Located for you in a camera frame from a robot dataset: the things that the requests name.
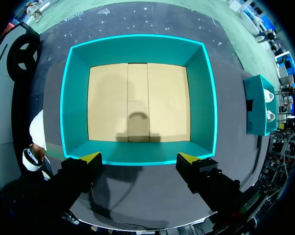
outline floor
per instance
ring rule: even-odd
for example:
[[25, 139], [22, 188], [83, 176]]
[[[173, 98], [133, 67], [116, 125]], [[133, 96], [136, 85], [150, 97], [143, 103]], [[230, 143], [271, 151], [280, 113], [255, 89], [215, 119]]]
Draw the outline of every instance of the floor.
[[[224, 3], [209, 2], [209, 9], [206, 2], [197, 3], [198, 10], [203, 7], [201, 13], [190, 9], [190, 6], [177, 6], [188, 4], [183, 0], [175, 1], [175, 4], [171, 5], [156, 2], [109, 3], [111, 2], [95, 1], [94, 5], [89, 4], [87, 7], [105, 7], [83, 10], [77, 9], [82, 6], [74, 6], [74, 1], [60, 0], [45, 12], [40, 23], [34, 24], [35, 27], [39, 27], [41, 23], [45, 23], [46, 29], [42, 30], [41, 34], [42, 54], [33, 79], [30, 109], [33, 115], [37, 114], [43, 107], [44, 97], [44, 113], [51, 117], [45, 118], [46, 141], [61, 146], [58, 99], [64, 61], [70, 47], [85, 41], [122, 34], [150, 33], [185, 37], [205, 44], [212, 65], [219, 115], [214, 158], [219, 162], [224, 174], [242, 182], [242, 190], [255, 183], [263, 165], [268, 138], [262, 138], [262, 145], [259, 147], [258, 138], [246, 134], [246, 112], [242, 112], [246, 106], [242, 79], [250, 74], [242, 70], [245, 65], [240, 57], [245, 54], [240, 54], [236, 50], [234, 35], [238, 34], [228, 32], [223, 22], [225, 19], [219, 16], [220, 21], [217, 17], [211, 18], [209, 15], [213, 12], [212, 3], [218, 5], [215, 8], [219, 8], [220, 11], [223, 11], [220, 6]], [[109, 14], [98, 14], [106, 8], [109, 9]], [[249, 37], [250, 43], [255, 43], [258, 47], [255, 41], [252, 42], [254, 38], [241, 25], [240, 19], [229, 10], [228, 13], [237, 21], [229, 25], [241, 27]], [[79, 13], [70, 19], [65, 18], [74, 11], [83, 11], [83, 14]], [[56, 12], [66, 14], [55, 20], [58, 17]], [[48, 23], [48, 16], [52, 13], [54, 26]], [[248, 59], [254, 55], [258, 56], [255, 57], [255, 61], [260, 60], [260, 56], [253, 51], [245, 53], [249, 53], [250, 56], [246, 56]], [[249, 60], [250, 62], [246, 61], [246, 65], [251, 63], [252, 59]], [[257, 159], [256, 153], [259, 148], [260, 159]], [[51, 158], [52, 160], [53, 170], [57, 172], [61, 159]], [[129, 226], [141, 230], [142, 226], [145, 229], [180, 226], [212, 213], [201, 197], [189, 192], [174, 165], [133, 166], [127, 169], [107, 165], [105, 172], [96, 184], [93, 184], [92, 190], [82, 194], [77, 203], [77, 207], [72, 208], [72, 211], [79, 219], [104, 227], [106, 224], [128, 230], [131, 229]]]
[[[110, 9], [110, 13], [98, 14], [104, 9]], [[203, 42], [209, 57], [214, 56], [228, 61], [237, 68], [243, 68], [221, 23], [213, 18], [185, 7], [164, 3], [110, 4], [63, 20], [40, 35], [43, 42], [42, 53], [32, 81], [30, 119], [43, 108], [45, 82], [50, 67], [66, 61], [70, 47], [98, 38], [123, 34], [186, 37]]]
[[[30, 24], [36, 31], [43, 33], [58, 23], [69, 20], [68, 18], [76, 14], [89, 11], [100, 11], [105, 9], [101, 6], [119, 3], [119, 2], [132, 2], [131, 0], [84, 0], [79, 3], [75, 0], [59, 0], [50, 6], [45, 12], [45, 16], [40, 22], [32, 22]], [[226, 1], [223, 0], [156, 0], [155, 2], [162, 2], [173, 4], [177, 6], [186, 7], [192, 11], [197, 11], [208, 17], [218, 20], [225, 30], [228, 38], [237, 53], [243, 68], [252, 75], [263, 74], [275, 87], [279, 87], [276, 69], [274, 67], [274, 58], [271, 51], [265, 50], [261, 44], [257, 43], [254, 37], [248, 32], [242, 24], [239, 16], [228, 7]], [[203, 19], [198, 20], [199, 31], [205, 30], [201, 27]]]

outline teal box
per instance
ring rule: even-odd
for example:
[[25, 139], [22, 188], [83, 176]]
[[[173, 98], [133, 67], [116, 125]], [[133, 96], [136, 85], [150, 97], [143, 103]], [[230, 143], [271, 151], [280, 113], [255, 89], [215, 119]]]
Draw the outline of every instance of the teal box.
[[[258, 136], [267, 136], [277, 129], [277, 101], [274, 86], [263, 76], [257, 75], [244, 80], [247, 104], [252, 110], [247, 110], [246, 132]], [[270, 103], [265, 102], [264, 89], [274, 94]], [[275, 120], [267, 122], [266, 112], [275, 114]]]
[[[88, 139], [87, 99], [90, 67], [118, 63], [185, 66], [189, 81], [191, 141], [112, 142]], [[176, 163], [178, 152], [212, 157], [217, 141], [217, 100], [203, 43], [164, 35], [122, 35], [71, 47], [61, 88], [60, 129], [66, 158], [102, 153], [109, 165]]]

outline table surface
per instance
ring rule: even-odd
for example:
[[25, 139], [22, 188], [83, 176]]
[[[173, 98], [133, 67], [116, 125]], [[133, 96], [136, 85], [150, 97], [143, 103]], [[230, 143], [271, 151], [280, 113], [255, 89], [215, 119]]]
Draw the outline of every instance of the table surface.
[[[127, 27], [121, 29], [114, 25], [129, 5], [131, 9], [137, 7], [140, 10], [142, 8], [140, 4], [135, 2], [111, 5], [110, 11], [114, 12], [114, 15], [112, 14], [111, 21], [108, 21], [111, 25], [106, 26], [110, 30], [107, 30], [107, 34], [101, 33], [97, 37], [125, 34]], [[127, 33], [167, 34], [205, 43], [213, 70], [218, 102], [218, 138], [214, 160], [219, 162], [219, 168], [225, 175], [233, 180], [240, 180], [241, 190], [246, 190], [258, 179], [269, 141], [268, 137], [262, 137], [256, 163], [258, 137], [246, 134], [246, 99], [243, 86], [243, 79], [251, 75], [242, 70], [219, 22], [215, 21], [220, 25], [216, 27], [211, 18], [200, 13], [173, 5], [154, 4], [154, 12], [149, 15], [149, 20], [155, 21], [158, 26], [148, 28], [143, 23], [140, 26], [138, 22], [143, 19], [129, 17], [130, 21], [137, 24], [135, 30], [131, 29]], [[34, 92], [41, 92], [41, 89], [45, 91], [44, 98], [42, 97], [45, 137], [48, 150], [51, 148], [54, 152], [62, 151], [59, 128], [60, 89], [69, 48], [75, 45], [74, 37], [64, 38], [63, 35], [68, 34], [68, 28], [71, 27], [70, 32], [76, 35], [76, 38], [90, 40], [89, 36], [93, 34], [85, 33], [81, 28], [91, 27], [94, 18], [103, 17], [96, 13], [97, 11], [90, 11], [80, 17], [82, 20], [74, 18], [67, 23], [60, 23], [41, 35], [45, 41], [35, 79], [37, 84], [42, 85], [34, 86], [33, 89], [36, 90]], [[211, 35], [195, 32], [198, 26], [193, 22], [198, 18], [205, 19], [203, 24], [207, 24], [206, 28], [211, 27]], [[173, 28], [173, 31], [168, 32], [165, 30], [166, 27]], [[212, 36], [222, 44], [213, 44]], [[50, 156], [50, 161], [56, 173], [62, 160]], [[176, 227], [213, 213], [198, 194], [189, 191], [187, 184], [175, 170], [174, 164], [106, 165], [90, 191], [81, 194], [71, 210], [80, 220], [87, 223], [124, 230]]]

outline wheel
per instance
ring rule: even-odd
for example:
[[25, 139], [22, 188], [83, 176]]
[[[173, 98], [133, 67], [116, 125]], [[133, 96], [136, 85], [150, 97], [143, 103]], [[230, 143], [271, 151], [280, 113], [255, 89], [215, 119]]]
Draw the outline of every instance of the wheel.
[[7, 56], [7, 70], [15, 82], [27, 82], [34, 76], [41, 55], [40, 40], [22, 35], [11, 46]]

